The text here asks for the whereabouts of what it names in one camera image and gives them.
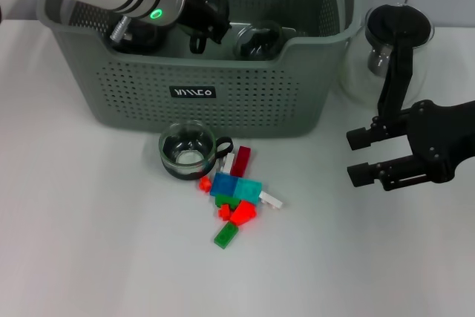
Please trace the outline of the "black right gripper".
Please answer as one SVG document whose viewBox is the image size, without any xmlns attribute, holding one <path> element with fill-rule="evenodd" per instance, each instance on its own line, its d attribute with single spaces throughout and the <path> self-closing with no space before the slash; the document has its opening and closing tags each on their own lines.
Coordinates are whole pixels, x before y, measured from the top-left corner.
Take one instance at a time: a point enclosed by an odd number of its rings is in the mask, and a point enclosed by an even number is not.
<svg viewBox="0 0 475 317">
<path fill-rule="evenodd" d="M 406 116 L 391 120 L 374 117 L 369 128 L 348 131 L 347 141 L 355 151 L 404 135 L 415 157 L 349 166 L 347 173 L 354 187 L 378 180 L 385 191 L 392 191 L 428 180 L 452 180 L 457 166 L 474 157 L 474 102 L 440 106 L 422 100 L 410 108 L 408 120 Z"/>
</svg>

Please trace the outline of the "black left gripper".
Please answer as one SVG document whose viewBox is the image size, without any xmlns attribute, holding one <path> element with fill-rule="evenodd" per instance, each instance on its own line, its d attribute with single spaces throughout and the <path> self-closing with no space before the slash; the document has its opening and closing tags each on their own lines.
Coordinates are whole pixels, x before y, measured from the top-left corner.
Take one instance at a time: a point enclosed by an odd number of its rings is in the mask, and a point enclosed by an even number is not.
<svg viewBox="0 0 475 317">
<path fill-rule="evenodd" d="M 200 36 L 221 44 L 224 36 L 232 27 L 229 21 L 229 10 L 216 12 L 210 10 L 205 0 L 185 0 L 178 24 L 190 31 L 201 32 Z"/>
</svg>

